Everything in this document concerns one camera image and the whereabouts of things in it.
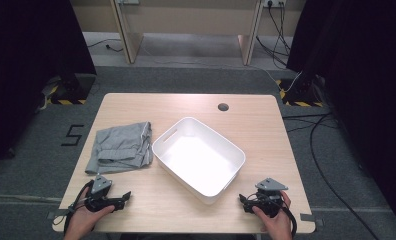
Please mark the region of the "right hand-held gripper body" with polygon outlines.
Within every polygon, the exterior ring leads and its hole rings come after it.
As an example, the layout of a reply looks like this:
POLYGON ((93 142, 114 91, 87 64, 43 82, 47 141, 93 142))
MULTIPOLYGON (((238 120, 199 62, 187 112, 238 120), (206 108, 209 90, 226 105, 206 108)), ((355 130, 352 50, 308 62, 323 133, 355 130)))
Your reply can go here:
POLYGON ((269 217, 275 217, 283 205, 281 192, 288 187, 280 182, 266 178, 255 185, 257 192, 252 200, 254 206, 260 208, 269 217))

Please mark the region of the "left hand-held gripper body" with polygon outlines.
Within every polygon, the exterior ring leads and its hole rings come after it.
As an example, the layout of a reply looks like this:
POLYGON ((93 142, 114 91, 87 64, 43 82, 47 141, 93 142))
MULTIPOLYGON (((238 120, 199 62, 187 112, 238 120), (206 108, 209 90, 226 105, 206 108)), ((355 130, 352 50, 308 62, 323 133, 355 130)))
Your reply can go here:
POLYGON ((97 175, 86 193, 85 207, 91 212, 98 212, 108 206, 113 206, 115 211, 122 210, 125 198, 108 198, 107 194, 112 186, 112 181, 97 175))

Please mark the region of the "grey shorts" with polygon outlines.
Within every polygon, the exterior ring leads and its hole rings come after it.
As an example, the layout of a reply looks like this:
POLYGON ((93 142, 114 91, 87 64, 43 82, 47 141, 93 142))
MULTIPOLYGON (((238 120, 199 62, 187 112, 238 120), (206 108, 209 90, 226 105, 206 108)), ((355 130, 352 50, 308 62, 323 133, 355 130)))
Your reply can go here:
POLYGON ((96 132, 89 175, 120 173, 148 166, 153 161, 150 122, 116 126, 96 132))

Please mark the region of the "white plastic basket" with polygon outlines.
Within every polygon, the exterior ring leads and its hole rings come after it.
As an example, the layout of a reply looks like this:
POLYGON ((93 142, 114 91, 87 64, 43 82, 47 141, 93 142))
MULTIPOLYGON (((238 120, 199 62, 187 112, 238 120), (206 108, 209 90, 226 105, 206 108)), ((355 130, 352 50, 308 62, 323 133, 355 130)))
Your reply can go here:
POLYGON ((207 205, 219 199, 246 162, 242 149, 193 117, 160 135, 152 151, 169 174, 207 205))

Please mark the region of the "grey tape strip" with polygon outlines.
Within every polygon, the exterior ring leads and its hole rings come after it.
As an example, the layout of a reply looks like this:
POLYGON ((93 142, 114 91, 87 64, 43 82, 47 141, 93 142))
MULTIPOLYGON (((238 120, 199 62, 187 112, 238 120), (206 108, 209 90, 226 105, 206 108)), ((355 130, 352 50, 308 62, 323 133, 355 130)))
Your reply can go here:
POLYGON ((302 221, 306 221, 306 222, 313 222, 317 227, 323 227, 324 226, 324 221, 322 218, 317 218, 312 214, 304 214, 301 213, 300 214, 300 219, 302 221))
POLYGON ((68 213, 69 213, 68 209, 57 209, 57 210, 55 210, 53 212, 48 212, 47 213, 47 219, 48 220, 54 220, 57 217, 66 216, 68 213))

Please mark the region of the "black stand base striped tape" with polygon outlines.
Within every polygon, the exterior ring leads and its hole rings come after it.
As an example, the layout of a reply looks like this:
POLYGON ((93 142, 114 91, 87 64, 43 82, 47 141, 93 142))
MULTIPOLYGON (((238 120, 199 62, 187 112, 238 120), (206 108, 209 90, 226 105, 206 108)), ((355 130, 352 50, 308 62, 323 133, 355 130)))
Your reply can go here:
POLYGON ((301 89, 295 89, 291 86, 292 83, 292 79, 279 79, 276 81, 284 105, 299 107, 323 106, 320 95, 312 85, 301 89))
POLYGON ((73 79, 51 78, 43 89, 46 104, 83 105, 96 80, 93 74, 75 74, 73 79))

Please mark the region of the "black curtain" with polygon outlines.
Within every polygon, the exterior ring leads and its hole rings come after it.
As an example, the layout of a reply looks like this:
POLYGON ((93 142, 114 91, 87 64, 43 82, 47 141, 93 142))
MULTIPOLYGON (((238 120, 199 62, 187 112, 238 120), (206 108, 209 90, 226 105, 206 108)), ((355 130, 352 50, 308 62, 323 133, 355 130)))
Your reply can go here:
POLYGON ((0 0, 0 159, 51 78, 95 72, 70 0, 0 0))
POLYGON ((363 166, 396 215, 396 0, 305 0, 288 68, 326 80, 363 166))

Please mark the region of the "light wooden desk frame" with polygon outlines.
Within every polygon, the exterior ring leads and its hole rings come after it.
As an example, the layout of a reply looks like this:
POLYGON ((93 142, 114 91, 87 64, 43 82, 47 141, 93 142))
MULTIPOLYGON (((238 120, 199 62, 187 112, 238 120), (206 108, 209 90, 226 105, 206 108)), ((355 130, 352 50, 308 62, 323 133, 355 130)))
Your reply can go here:
POLYGON ((227 35, 238 39, 242 62, 251 63, 258 36, 279 30, 292 37, 307 0, 286 0, 265 8, 262 0, 70 0, 84 32, 114 32, 121 37, 127 63, 135 62, 143 36, 157 34, 227 35))

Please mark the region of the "white wall socket with plugs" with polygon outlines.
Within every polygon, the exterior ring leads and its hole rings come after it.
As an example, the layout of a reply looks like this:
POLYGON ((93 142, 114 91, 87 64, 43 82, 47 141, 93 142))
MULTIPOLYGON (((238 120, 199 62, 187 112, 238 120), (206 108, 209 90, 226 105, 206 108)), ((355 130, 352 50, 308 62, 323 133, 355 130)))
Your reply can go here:
POLYGON ((262 3, 265 8, 283 8, 286 0, 262 0, 262 3))

